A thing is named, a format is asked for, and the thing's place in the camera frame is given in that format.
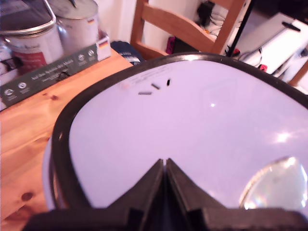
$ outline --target metal can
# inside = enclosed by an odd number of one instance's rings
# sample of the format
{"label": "metal can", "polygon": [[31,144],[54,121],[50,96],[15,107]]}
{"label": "metal can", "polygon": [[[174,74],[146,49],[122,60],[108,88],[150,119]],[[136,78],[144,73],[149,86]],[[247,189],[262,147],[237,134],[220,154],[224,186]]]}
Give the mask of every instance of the metal can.
{"label": "metal can", "polygon": [[56,15],[66,54],[98,41],[98,5],[94,0],[49,0],[49,4]]}
{"label": "metal can", "polygon": [[57,26],[45,31],[14,37],[5,37],[13,55],[22,60],[20,74],[36,70],[61,58],[64,54]]}
{"label": "metal can", "polygon": [[36,34],[56,23],[47,0],[1,1],[1,35]]}
{"label": "metal can", "polygon": [[0,61],[11,59],[11,58],[12,58],[12,54],[11,54],[10,49],[7,46],[5,46],[4,42],[0,39]]}

